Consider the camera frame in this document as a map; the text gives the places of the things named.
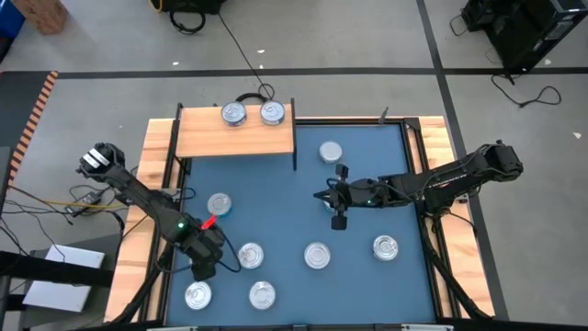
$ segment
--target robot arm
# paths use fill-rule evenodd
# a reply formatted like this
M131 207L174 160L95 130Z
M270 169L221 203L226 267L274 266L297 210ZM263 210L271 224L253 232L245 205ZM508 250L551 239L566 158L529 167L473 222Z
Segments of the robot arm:
M431 216L446 213L453 201L488 181L505 182L517 179L523 173L523 164L515 150L501 141L485 144L465 157L421 174L363 178L347 183L349 169L337 165L339 178L327 179L328 189L313 196L329 203L336 215L332 218L334 230L345 230L349 207L399 207L411 202L419 203Z
M110 143L97 143L80 159L76 172L100 183L107 183L153 218L156 231L192 261L195 280L216 274L215 264L222 257L224 236L218 225L202 226L202 221L178 211L171 197L145 187L125 169L125 156Z

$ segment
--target blue mat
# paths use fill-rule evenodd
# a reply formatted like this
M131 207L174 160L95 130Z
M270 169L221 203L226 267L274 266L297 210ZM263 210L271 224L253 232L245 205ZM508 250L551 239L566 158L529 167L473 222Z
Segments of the blue mat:
M385 210L353 209L346 231L331 230L331 216L312 194L326 189L334 165L326 165L319 146L329 140L341 144L341 163L349 166L349 180L407 172L400 128L297 128L298 171L290 155L207 157L193 160L188 185L197 197L185 211L207 219L207 199L217 192L232 198L232 211L220 225L235 249L256 242L264 248L260 268L233 274L217 265L208 280L212 301L202 311L184 300L191 272L173 276L167 325L290 325L433 322L432 298L413 205ZM376 260L373 240L389 234L399 244L391 262ZM304 249L325 243L331 262L322 270L309 268ZM223 261L236 266L227 245ZM175 268L187 265L176 255ZM277 299L269 310L249 303L249 290L259 280L273 284Z

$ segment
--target tin can lid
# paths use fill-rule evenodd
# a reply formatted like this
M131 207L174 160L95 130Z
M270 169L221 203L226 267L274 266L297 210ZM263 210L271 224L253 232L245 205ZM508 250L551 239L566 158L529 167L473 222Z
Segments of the tin can lid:
M319 149L321 158L324 162L334 163L339 161L343 155L343 149L336 142L326 142L321 145Z
M241 102L230 102L222 107L222 118L229 123L237 123L245 118L247 111Z
M384 261L393 260L398 255L398 243L389 235L381 235L374 240L374 254Z
M276 290L267 281L258 281L249 291L249 301L256 309L268 309L276 301Z
M222 216L231 209L231 198L225 193L216 193L209 198L209 213Z
M261 106L261 117L264 120L282 121L286 114L284 105L277 101L267 101Z
M186 304L194 310L206 308L212 298L210 286L204 281L193 282L186 289Z
M322 269L329 264L331 252L323 243L312 243L304 250L304 260L311 268Z
M238 256L243 268L253 269L264 261L264 250L256 243L249 243L239 249Z

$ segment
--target metal can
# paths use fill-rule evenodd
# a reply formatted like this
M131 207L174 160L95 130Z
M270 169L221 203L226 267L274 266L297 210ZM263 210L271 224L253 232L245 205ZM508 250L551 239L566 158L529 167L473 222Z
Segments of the metal can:
M249 301L255 309L268 309L276 301L276 290L267 281L258 281L249 291Z
M329 247L323 243L312 243L304 250L304 260L314 269L325 268L331 260Z
M196 281L187 287L185 297L188 307L201 310L209 305L210 299L212 299L212 291L206 282Z
M398 255L398 243L389 235L374 240L374 257L380 261L392 261Z
M286 118L286 108L280 102L269 100L261 106L261 119L266 125L279 125Z
M208 203L209 213L215 216L226 215L231 210L231 198L225 193L213 194Z
M343 149L336 142L326 142L321 145L319 153L321 154L321 159L324 163L333 164L341 159L341 156L343 156Z
M256 243L249 243L239 249L238 256L243 268L255 269L264 261L264 250Z
M247 110L241 102L230 102L220 111L222 119L229 126L240 126L247 120Z
M329 202L323 201L322 203L324 204L324 208L326 208L327 211L329 211L329 212L335 212L335 209L333 207L331 207L331 205L329 204Z

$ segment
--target gray floor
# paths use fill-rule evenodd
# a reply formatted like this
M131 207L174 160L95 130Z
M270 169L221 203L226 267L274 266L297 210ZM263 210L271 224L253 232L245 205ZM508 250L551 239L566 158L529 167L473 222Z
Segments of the gray floor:
M217 17L200 34L186 37L156 15L144 0L62 0L70 10L66 30L41 36L26 25L0 70L62 72L244 69L245 63ZM445 67L493 67L480 33L454 37L448 20L465 0L426 0ZM432 67L415 0L230 1L223 16L252 64L265 68ZM548 59L550 67L588 66L588 22L584 21ZM295 97L301 116L445 115L434 75L300 75L264 78L277 99ZM451 95L469 150L502 138L512 144L526 171L509 184L488 184L481 203L504 296L513 320L588 325L582 308L588 289L581 235L588 212L583 164L587 75L531 75L507 91L520 100L556 86L558 107L518 109L496 90L489 76L449 76ZM127 165L139 160L149 118L167 118L175 103L188 107L222 104L256 90L252 77L58 80L20 168L16 185L54 200L88 181L75 174L78 159L93 143L115 143ZM576 139L574 132L583 134ZM34 203L11 192L10 199ZM26 249L49 241L35 220L3 215ZM59 244L113 234L107 216L43 217ZM14 251L6 240L0 249ZM12 314L4 330L14 329ZM63 330L96 319L46 325Z

